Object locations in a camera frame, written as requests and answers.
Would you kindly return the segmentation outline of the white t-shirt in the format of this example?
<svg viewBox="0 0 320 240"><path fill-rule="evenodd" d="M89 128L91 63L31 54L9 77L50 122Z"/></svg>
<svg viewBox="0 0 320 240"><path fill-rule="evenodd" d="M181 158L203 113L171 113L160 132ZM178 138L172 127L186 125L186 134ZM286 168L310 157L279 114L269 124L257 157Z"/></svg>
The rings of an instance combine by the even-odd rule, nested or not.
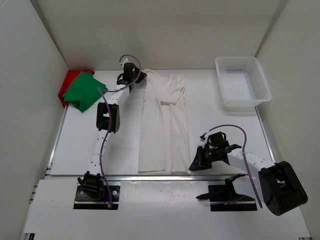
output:
<svg viewBox="0 0 320 240"><path fill-rule="evenodd" d="M184 75L146 70L139 173L188 173L191 159L185 90Z"/></svg>

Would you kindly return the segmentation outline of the green t-shirt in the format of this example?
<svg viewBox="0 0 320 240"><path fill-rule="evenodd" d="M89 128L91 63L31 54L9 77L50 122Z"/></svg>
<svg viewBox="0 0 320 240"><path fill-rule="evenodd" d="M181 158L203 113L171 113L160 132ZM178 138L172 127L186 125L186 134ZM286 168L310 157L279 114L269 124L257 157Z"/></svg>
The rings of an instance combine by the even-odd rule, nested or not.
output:
<svg viewBox="0 0 320 240"><path fill-rule="evenodd" d="M81 71L62 94L63 100L80 112L88 110L101 98L98 88L108 90L106 85L94 78L90 71Z"/></svg>

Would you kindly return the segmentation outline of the red t-shirt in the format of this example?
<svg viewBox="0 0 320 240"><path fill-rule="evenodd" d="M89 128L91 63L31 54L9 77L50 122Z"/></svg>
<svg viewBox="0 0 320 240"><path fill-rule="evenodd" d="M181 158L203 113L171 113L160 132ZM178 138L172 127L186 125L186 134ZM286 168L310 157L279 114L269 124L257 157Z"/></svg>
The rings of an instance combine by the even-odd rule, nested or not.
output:
<svg viewBox="0 0 320 240"><path fill-rule="evenodd" d="M63 107L68 106L70 103L64 100L63 94L69 88L73 80L78 76L80 72L95 74L95 71L92 69L70 69L64 77L60 90L58 92L58 98L61 101Z"/></svg>

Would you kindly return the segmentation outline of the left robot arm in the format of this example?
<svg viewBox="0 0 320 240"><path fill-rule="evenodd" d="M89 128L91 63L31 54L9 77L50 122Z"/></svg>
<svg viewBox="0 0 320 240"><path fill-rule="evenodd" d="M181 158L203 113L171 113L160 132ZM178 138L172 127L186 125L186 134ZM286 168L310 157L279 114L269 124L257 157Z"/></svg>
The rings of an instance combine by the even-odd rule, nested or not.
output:
<svg viewBox="0 0 320 240"><path fill-rule="evenodd" d="M96 127L99 131L106 130L99 151L96 170L88 170L83 178L78 178L78 182L83 191L93 200L100 200L105 194L105 188L108 188L106 175L102 165L102 153L105 143L110 133L116 133L120 128L120 110L118 101L125 89L130 91L134 84L141 82L146 77L141 70L133 63L125 63L123 73L117 77L115 90L106 90L99 87L97 90L102 96L103 102L97 107Z"/></svg>

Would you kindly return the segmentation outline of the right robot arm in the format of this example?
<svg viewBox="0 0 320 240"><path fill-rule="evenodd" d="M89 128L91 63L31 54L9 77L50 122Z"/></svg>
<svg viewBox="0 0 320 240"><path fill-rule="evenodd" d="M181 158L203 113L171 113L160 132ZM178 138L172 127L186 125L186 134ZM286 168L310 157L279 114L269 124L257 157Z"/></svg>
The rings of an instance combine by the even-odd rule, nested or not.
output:
<svg viewBox="0 0 320 240"><path fill-rule="evenodd" d="M308 196L292 166L286 162L273 162L243 153L238 144L222 143L199 146L190 171L207 170L213 162L222 161L239 168L259 180L261 196L268 209L280 216L308 201Z"/></svg>

